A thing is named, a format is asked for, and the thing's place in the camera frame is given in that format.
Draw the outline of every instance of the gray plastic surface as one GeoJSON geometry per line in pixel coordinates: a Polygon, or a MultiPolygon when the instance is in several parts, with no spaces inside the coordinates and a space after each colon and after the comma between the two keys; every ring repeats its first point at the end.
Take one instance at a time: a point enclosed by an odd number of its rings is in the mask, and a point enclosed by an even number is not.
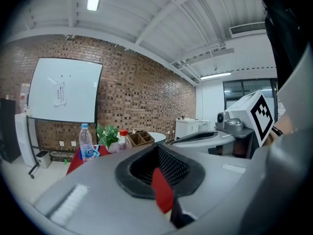
{"type": "MultiPolygon", "coordinates": [[[[217,133],[218,134],[212,138],[203,139],[199,141],[178,142],[178,143],[174,143],[173,146],[182,148],[190,153],[201,152],[201,153],[208,154],[208,149],[215,148],[216,146],[219,146],[219,145],[226,145],[229,143],[233,143],[236,140],[233,136],[225,132],[217,131],[217,133]]],[[[186,137],[195,136],[196,134],[197,133],[194,133],[186,137]]]]}
{"type": "Polygon", "coordinates": [[[277,93],[294,129],[306,130],[313,126],[312,81],[313,51],[312,46],[308,44],[296,69],[277,93]]]}
{"type": "Polygon", "coordinates": [[[116,182],[114,170],[119,162],[135,152],[119,152],[81,165],[49,188],[35,203],[48,215],[76,184],[89,188],[75,213],[65,225],[67,230],[91,234],[151,234],[174,231],[155,200],[131,197],[116,182]]]}
{"type": "Polygon", "coordinates": [[[217,114],[218,121],[215,122],[215,128],[217,130],[223,131],[227,134],[230,134],[238,139],[244,139],[247,136],[249,136],[254,130],[250,128],[244,127],[243,123],[240,121],[240,119],[229,118],[229,113],[227,111],[220,112],[217,114]]]}
{"type": "Polygon", "coordinates": [[[218,133],[215,130],[209,131],[198,131],[193,134],[189,134],[182,138],[176,139],[175,141],[171,142],[171,144],[183,143],[183,142],[191,142],[191,141],[201,141],[201,140],[208,140],[216,137],[218,133]]]}
{"type": "Polygon", "coordinates": [[[227,132],[240,132],[244,128],[244,123],[242,123],[238,118],[227,119],[224,127],[227,132]]]}
{"type": "MultiPolygon", "coordinates": [[[[282,136],[272,147],[258,148],[252,160],[193,153],[168,146],[206,169],[205,179],[195,193],[178,199],[183,213],[196,220],[179,230],[165,219],[154,200],[132,198],[117,185],[114,168],[135,151],[112,154],[84,164],[53,185],[35,207],[46,215],[79,183],[90,188],[90,196],[65,226],[77,234],[103,234],[104,231],[115,235],[259,234],[284,213],[305,181],[313,161],[312,136],[312,131],[282,136]],[[221,169],[224,163],[246,167],[246,171],[241,175],[224,171],[221,169]]],[[[69,234],[30,206],[22,208],[26,208],[34,222],[47,233],[69,234]]]]}

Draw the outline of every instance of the air vent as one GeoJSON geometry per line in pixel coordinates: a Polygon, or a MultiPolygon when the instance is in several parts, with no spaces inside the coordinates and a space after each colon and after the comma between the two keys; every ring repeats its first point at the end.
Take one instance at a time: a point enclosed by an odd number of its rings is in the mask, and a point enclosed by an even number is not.
{"type": "Polygon", "coordinates": [[[266,34],[265,22],[247,23],[229,28],[231,38],[266,34]]]}

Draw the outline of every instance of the red tablecloth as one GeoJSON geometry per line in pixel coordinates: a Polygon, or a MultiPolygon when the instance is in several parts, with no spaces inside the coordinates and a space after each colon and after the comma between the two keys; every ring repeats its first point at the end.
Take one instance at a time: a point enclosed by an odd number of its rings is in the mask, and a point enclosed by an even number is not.
{"type": "MultiPolygon", "coordinates": [[[[83,164],[83,160],[79,158],[79,150],[80,148],[77,149],[72,159],[72,162],[70,163],[70,166],[67,170],[67,175],[83,164]]],[[[100,156],[110,155],[104,145],[101,145],[98,151],[100,152],[100,156]]],[[[157,205],[160,207],[163,213],[167,213],[169,210],[172,209],[174,195],[172,189],[166,182],[159,168],[156,168],[153,173],[152,188],[156,192],[157,205]]]]}

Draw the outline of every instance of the brick wall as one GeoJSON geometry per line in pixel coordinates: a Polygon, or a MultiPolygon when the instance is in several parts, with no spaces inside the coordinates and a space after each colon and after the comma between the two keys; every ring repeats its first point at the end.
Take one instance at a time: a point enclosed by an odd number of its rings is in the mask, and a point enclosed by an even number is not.
{"type": "MultiPolygon", "coordinates": [[[[30,83],[41,57],[73,58],[103,64],[99,90],[98,122],[128,130],[144,129],[174,138],[175,118],[196,114],[196,90],[184,79],[141,54],[125,51],[98,39],[47,35],[7,44],[0,53],[0,97],[10,95],[17,101],[22,83],[30,83]]],[[[90,126],[95,140],[95,125],[90,126]]],[[[39,145],[74,151],[78,145],[79,124],[36,121],[39,145]]]]}

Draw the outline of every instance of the ceiling beam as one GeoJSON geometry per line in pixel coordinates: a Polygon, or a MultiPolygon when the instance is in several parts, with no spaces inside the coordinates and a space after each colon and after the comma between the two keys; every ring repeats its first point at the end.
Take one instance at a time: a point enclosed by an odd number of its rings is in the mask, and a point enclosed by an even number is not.
{"type": "Polygon", "coordinates": [[[114,44],[118,44],[120,46],[123,46],[125,48],[131,49],[133,51],[136,51],[146,57],[151,58],[152,60],[158,62],[159,64],[163,65],[165,68],[168,68],[169,70],[173,71],[174,73],[178,74],[180,77],[184,78],[186,81],[188,81],[193,86],[198,86],[197,83],[195,83],[189,76],[182,73],[180,70],[172,66],[168,61],[164,60],[160,56],[156,55],[155,53],[141,47],[138,45],[135,45],[134,43],[117,37],[115,35],[93,30],[93,29],[86,29],[86,28],[79,28],[79,27],[43,27],[43,28],[35,28],[31,30],[26,30],[19,32],[15,34],[14,36],[11,36],[4,40],[3,44],[7,44],[13,41],[16,41],[18,39],[23,39],[27,37],[33,37],[33,36],[42,36],[42,35],[76,35],[76,36],[84,36],[84,37],[92,37],[96,39],[100,39],[103,41],[111,42],[114,44]]]}
{"type": "Polygon", "coordinates": [[[200,77],[194,72],[193,68],[190,65],[184,65],[186,70],[192,74],[199,82],[201,82],[202,80],[200,79],[200,77]]]}
{"type": "Polygon", "coordinates": [[[25,25],[26,29],[30,30],[30,29],[35,27],[33,17],[30,14],[30,9],[29,9],[28,3],[25,5],[25,9],[22,12],[22,17],[23,17],[23,21],[24,21],[24,25],[25,25]]]}
{"type": "Polygon", "coordinates": [[[205,42],[205,45],[208,45],[208,40],[206,39],[204,33],[202,32],[202,30],[200,29],[199,25],[196,23],[196,21],[194,20],[194,18],[192,16],[190,16],[190,14],[188,13],[188,11],[181,5],[178,4],[176,2],[176,0],[170,0],[171,2],[173,2],[181,11],[182,13],[184,13],[184,15],[189,19],[189,21],[193,24],[193,26],[196,28],[197,32],[200,34],[200,36],[202,37],[202,39],[205,42]]]}
{"type": "Polygon", "coordinates": [[[190,59],[190,60],[188,61],[188,64],[193,65],[193,64],[196,64],[196,63],[198,63],[198,62],[202,62],[202,61],[207,60],[207,59],[210,59],[210,58],[212,58],[211,52],[209,52],[209,53],[207,53],[207,54],[204,54],[204,55],[202,55],[202,56],[199,56],[199,57],[190,59]]]}
{"type": "Polygon", "coordinates": [[[212,50],[214,48],[220,48],[220,44],[221,44],[221,42],[219,40],[217,40],[217,41],[213,42],[212,44],[210,44],[209,46],[202,46],[202,47],[195,48],[195,49],[185,53],[180,58],[178,58],[174,62],[172,62],[171,64],[177,63],[183,59],[186,60],[188,58],[198,56],[202,53],[209,52],[210,50],[212,50]]]}
{"type": "Polygon", "coordinates": [[[159,11],[159,13],[152,18],[152,20],[146,25],[143,29],[139,37],[137,38],[135,45],[139,45],[142,40],[147,36],[147,34],[153,30],[153,28],[162,21],[168,14],[170,14],[176,6],[182,5],[188,0],[174,0],[174,2],[170,1],[163,9],[159,11]]]}
{"type": "Polygon", "coordinates": [[[190,64],[186,64],[187,67],[189,67],[189,69],[191,69],[198,78],[201,78],[201,75],[197,72],[197,69],[195,69],[194,67],[192,67],[190,64]]]}
{"type": "Polygon", "coordinates": [[[69,27],[77,25],[77,0],[67,0],[67,20],[69,27]]]}

